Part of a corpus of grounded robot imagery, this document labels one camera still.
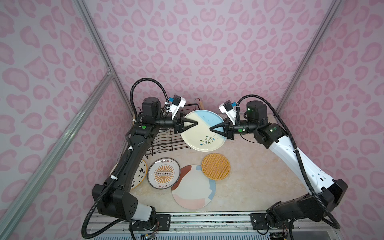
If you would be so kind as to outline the black wire dish rack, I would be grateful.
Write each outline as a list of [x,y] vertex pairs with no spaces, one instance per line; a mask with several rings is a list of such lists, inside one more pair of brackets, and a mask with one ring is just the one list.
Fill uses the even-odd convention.
[[[178,112],[178,115],[185,118],[187,114]],[[142,112],[138,114],[138,120],[127,139],[135,149],[144,151],[145,158],[187,148],[181,133],[175,134],[173,129],[160,129],[157,125],[143,124],[141,116]]]

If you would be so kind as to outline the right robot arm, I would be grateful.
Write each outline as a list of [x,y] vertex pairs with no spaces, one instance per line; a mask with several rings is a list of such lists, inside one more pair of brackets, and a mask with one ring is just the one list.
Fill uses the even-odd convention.
[[286,222],[291,229],[293,222],[301,219],[324,222],[334,229],[340,229],[332,211],[346,193],[347,183],[342,179],[333,179],[310,160],[298,148],[287,126],[270,123],[267,114],[269,106],[269,103],[262,101],[250,101],[245,118],[241,119],[240,107],[226,101],[219,106],[219,110],[227,115],[227,119],[210,127],[210,131],[228,140],[233,140],[235,135],[252,134],[258,144],[278,156],[306,187],[307,194],[290,201],[277,202],[267,209],[265,219],[270,229],[278,229]]

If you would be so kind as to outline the cream and blue plate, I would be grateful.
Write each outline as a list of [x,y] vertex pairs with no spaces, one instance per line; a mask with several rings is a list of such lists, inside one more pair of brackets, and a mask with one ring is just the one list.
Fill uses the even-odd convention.
[[185,118],[198,123],[181,133],[184,142],[192,149],[199,152],[212,152],[219,149],[227,140],[226,137],[210,131],[210,127],[224,122],[216,113],[196,110],[188,113]]

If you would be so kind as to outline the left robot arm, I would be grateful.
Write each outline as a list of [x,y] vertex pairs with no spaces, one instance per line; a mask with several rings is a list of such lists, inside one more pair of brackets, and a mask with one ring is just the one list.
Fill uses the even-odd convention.
[[89,220],[95,211],[102,215],[117,218],[119,222],[143,222],[155,225],[156,210],[142,205],[130,190],[135,173],[161,129],[171,129],[174,133],[182,133],[197,126],[197,122],[188,120],[185,114],[179,113],[186,100],[178,95],[166,103],[167,117],[161,116],[161,103],[158,98],[144,99],[142,113],[137,117],[133,127],[127,133],[128,148],[120,158],[116,168],[102,185],[95,185],[92,196],[95,200],[86,219]]

